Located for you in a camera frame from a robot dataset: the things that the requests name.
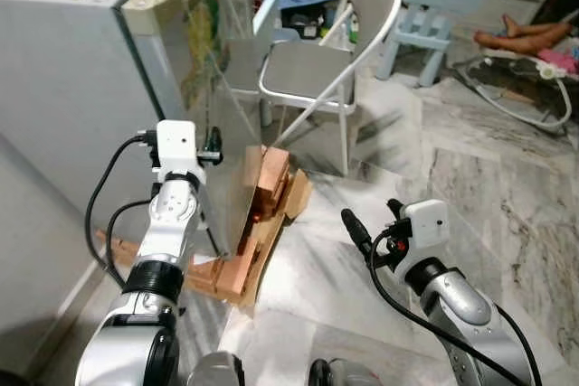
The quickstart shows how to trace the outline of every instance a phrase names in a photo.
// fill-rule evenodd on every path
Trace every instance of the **wall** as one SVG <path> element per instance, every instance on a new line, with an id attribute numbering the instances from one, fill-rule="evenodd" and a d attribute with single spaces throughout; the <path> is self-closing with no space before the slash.
<path id="1" fill-rule="evenodd" d="M 70 294 L 90 257 L 81 213 L 2 136 L 0 230 L 0 370 L 25 374 L 35 356 L 48 357 L 47 338 L 64 332 L 70 307 L 80 309 Z"/>

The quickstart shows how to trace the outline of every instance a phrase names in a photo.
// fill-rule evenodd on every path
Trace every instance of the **mini fridge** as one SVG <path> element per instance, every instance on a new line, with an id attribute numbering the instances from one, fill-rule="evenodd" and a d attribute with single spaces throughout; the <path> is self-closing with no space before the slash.
<path id="1" fill-rule="evenodd" d="M 0 134 L 84 212 L 112 153 L 138 130 L 190 119 L 202 147 L 219 127 L 223 162 L 206 167 L 208 191 L 234 251 L 261 167 L 258 100 L 239 99 L 228 82 L 244 64 L 232 61 L 234 47 L 252 43 L 251 5 L 0 0 Z M 255 69 L 242 74 L 257 83 Z M 130 148 L 97 200 L 95 224 L 104 229 L 119 206 L 149 197 L 154 181 L 147 149 Z M 146 229 L 141 208 L 116 233 L 139 242 Z"/>

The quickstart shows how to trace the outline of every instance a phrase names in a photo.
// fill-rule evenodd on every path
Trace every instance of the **black cable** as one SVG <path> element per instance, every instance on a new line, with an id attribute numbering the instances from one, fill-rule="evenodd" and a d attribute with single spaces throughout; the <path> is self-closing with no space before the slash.
<path id="1" fill-rule="evenodd" d="M 87 248 L 89 248 L 89 253 L 94 258 L 94 260 L 97 261 L 97 264 L 99 264 L 99 266 L 108 273 L 110 273 L 109 266 L 107 265 L 105 260 L 99 256 L 99 253 L 94 247 L 94 242 L 92 240 L 92 225 L 91 225 L 92 209 L 94 208 L 94 203 L 97 200 L 97 196 L 99 196 L 99 193 L 102 190 L 102 186 L 107 181 L 107 178 L 109 178 L 110 171 L 112 171 L 113 166 L 115 165 L 115 163 L 117 163 L 117 160 L 119 160 L 119 156 L 129 145 L 142 142 L 144 138 L 145 137 L 143 135 L 134 136 L 126 140 L 121 146 L 119 146 L 119 149 L 117 149 L 117 151 L 115 151 L 115 154 L 113 154 L 113 156 L 110 158 L 109 164 L 107 165 L 105 172 L 102 174 L 99 183 L 95 187 L 94 192 L 92 192 L 92 195 L 90 196 L 89 199 L 89 203 L 87 204 L 87 211 L 84 213 L 84 238 L 87 243 Z"/>
<path id="2" fill-rule="evenodd" d="M 518 340 L 523 345 L 523 349 L 525 349 L 525 354 L 527 355 L 528 358 L 528 364 L 530 365 L 531 372 L 533 373 L 533 380 L 535 382 L 535 386 L 543 386 L 543 382 L 541 381 L 541 373 L 539 372 L 538 366 L 536 366 L 536 360 L 535 356 L 533 355 L 533 350 L 531 350 L 531 346 L 529 345 L 525 335 L 523 334 L 523 331 L 518 328 L 518 325 L 517 323 L 515 323 L 515 320 L 513 320 L 513 318 L 509 314 L 507 314 L 507 312 L 502 307 L 500 307 L 497 304 L 495 304 L 495 306 L 497 307 L 498 313 L 503 318 L 505 318 L 505 320 L 507 320 L 507 323 L 513 328 L 515 334 L 517 335 Z"/>
<path id="3" fill-rule="evenodd" d="M 109 226 L 107 227 L 107 235 L 105 240 L 105 258 L 107 259 L 107 265 L 109 268 L 110 275 L 117 281 L 119 286 L 123 288 L 127 282 L 122 278 L 119 271 L 117 270 L 117 266 L 115 266 L 115 259 L 112 256 L 112 232 L 115 228 L 115 222 L 119 218 L 120 214 L 124 211 L 128 210 L 129 208 L 138 207 L 140 205 L 146 205 L 150 203 L 151 200 L 147 199 L 145 201 L 134 201 L 127 203 L 116 210 L 112 216 L 110 216 Z"/>
<path id="4" fill-rule="evenodd" d="M 394 308 L 396 311 L 398 311 L 398 313 L 404 315 L 409 320 L 414 321 L 416 324 L 421 325 L 426 330 L 439 336 L 441 339 L 448 341 L 450 344 L 460 348 L 463 352 L 466 352 L 466 353 L 470 354 L 472 357 L 483 362 L 489 368 L 492 368 L 493 370 L 495 370 L 500 375 L 502 375 L 503 377 L 505 377 L 506 379 L 511 381 L 516 386 L 528 386 L 526 383 L 521 381 L 515 374 L 513 374 L 509 370 L 505 369 L 504 367 L 502 367 L 498 363 L 494 362 L 492 359 L 485 356 L 483 353 L 475 350 L 470 345 L 464 343 L 463 341 L 458 339 L 456 336 L 453 336 L 453 335 L 449 334 L 448 332 L 445 332 L 444 330 L 440 329 L 440 327 L 433 325 L 432 323 L 420 318 L 419 316 L 417 316 L 416 314 L 414 314 L 410 310 L 406 309 L 404 306 L 400 305 L 396 300 L 394 300 L 388 294 L 388 292 L 384 289 L 382 283 L 380 282 L 378 275 L 376 274 L 375 259 L 377 256 L 378 244 L 380 244 L 380 241 L 382 241 L 383 239 L 385 239 L 389 235 L 390 235 L 390 233 L 389 233 L 388 229 L 386 229 L 385 231 L 382 231 L 380 233 L 380 235 L 378 235 L 378 237 L 376 237 L 376 239 L 372 243 L 372 250 L 370 251 L 370 276 L 372 277 L 372 281 L 374 282 L 374 285 L 375 285 L 376 289 L 378 290 L 378 293 L 380 293 L 380 296 L 382 296 L 382 298 L 388 303 L 388 305 L 390 305 L 392 308 Z"/>

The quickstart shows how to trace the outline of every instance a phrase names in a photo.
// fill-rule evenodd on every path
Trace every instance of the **baseboard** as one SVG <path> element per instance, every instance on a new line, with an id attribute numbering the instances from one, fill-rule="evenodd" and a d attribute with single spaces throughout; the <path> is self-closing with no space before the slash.
<path id="1" fill-rule="evenodd" d="M 43 368 L 51 360 L 62 339 L 81 314 L 82 309 L 86 306 L 103 277 L 104 272 L 99 268 L 96 261 L 92 261 L 62 302 L 52 326 L 39 341 L 31 362 L 26 369 L 25 377 L 27 379 L 33 380 L 43 371 Z"/>

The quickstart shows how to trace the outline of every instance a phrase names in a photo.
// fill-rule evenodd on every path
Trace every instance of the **light blue plastic chair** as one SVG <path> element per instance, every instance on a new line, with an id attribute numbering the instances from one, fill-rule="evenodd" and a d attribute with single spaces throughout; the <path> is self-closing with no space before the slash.
<path id="1" fill-rule="evenodd" d="M 403 0 L 407 10 L 398 14 L 396 25 L 384 45 L 384 58 L 376 78 L 386 80 L 392 74 L 400 44 L 410 44 L 431 51 L 418 82 L 431 86 L 438 75 L 441 61 L 450 43 L 452 18 L 479 8 L 482 0 Z"/>

